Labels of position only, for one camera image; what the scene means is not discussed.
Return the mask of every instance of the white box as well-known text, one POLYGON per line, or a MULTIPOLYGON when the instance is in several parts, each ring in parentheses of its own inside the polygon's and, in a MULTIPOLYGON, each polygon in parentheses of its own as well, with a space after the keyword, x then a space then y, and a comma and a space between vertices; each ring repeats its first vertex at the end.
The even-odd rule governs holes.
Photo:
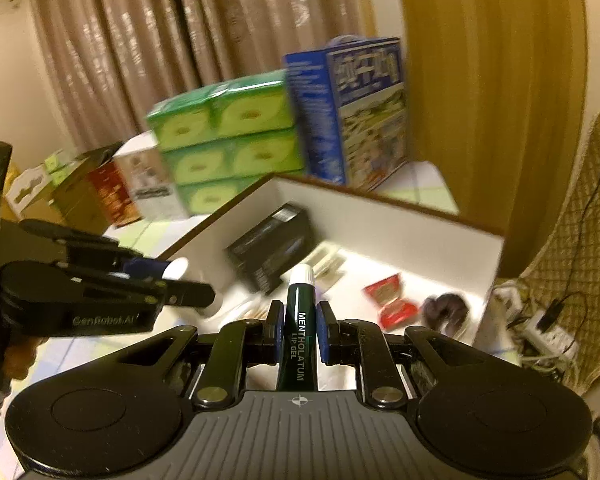
MULTIPOLYGON (((400 272, 403 296, 417 304, 444 292, 462 294, 470 313, 460 340, 474 341, 498 269, 501 233, 372 193, 281 175, 259 180, 161 255, 186 256, 190 264, 185 278, 211 283, 224 297, 220 311, 208 319, 187 309, 189 322, 200 332, 216 332, 226 314, 248 296, 236 282, 225 248, 286 202, 307 209, 318 236, 344 248, 345 275, 325 295, 337 319, 377 322, 378 309, 362 288, 400 272)), ((284 300, 285 288, 269 299, 284 300)), ((403 333, 404 327, 393 332, 403 333)), ((261 386, 270 384, 271 373, 261 386)), ((350 376, 344 383, 325 383, 319 373, 321 387, 350 386, 350 376)))
POLYGON ((113 160, 143 218, 151 221, 189 218, 162 161, 153 132, 129 139, 117 150, 113 160))

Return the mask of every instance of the metal screw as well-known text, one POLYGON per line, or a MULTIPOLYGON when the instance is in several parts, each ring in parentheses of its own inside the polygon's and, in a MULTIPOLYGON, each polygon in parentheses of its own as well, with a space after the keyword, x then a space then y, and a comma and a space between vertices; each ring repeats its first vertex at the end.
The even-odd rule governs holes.
POLYGON ((211 404, 225 400, 229 394, 219 386, 207 386, 202 388, 197 395, 202 402, 211 404))
POLYGON ((381 404, 392 404, 402 400, 404 394, 393 386, 379 386, 371 392, 371 396, 381 404))

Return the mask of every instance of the human hand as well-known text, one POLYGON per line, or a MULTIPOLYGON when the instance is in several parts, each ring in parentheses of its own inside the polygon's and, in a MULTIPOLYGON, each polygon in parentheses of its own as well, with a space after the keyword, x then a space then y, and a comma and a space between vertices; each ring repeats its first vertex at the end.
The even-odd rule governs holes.
POLYGON ((2 371, 10 379, 23 380, 29 373, 29 368, 36 361, 38 346, 48 338, 20 336, 4 351, 2 371))

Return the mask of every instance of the green tube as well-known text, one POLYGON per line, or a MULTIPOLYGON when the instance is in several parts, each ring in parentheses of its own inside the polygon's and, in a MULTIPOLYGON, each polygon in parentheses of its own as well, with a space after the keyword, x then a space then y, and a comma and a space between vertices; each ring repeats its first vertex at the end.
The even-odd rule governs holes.
POLYGON ((297 264, 291 270, 276 389, 318 390, 314 270, 307 264, 297 264))

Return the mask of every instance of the black plug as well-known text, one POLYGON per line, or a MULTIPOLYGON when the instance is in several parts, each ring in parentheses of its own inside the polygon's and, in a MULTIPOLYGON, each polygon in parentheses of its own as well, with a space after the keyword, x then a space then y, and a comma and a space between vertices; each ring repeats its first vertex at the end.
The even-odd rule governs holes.
POLYGON ((536 324, 536 328, 540 331, 540 333, 545 333, 554 325, 555 320, 558 319, 558 316, 560 316, 563 308, 564 303, 562 300, 552 300, 549 308, 544 313, 544 316, 542 316, 536 324))

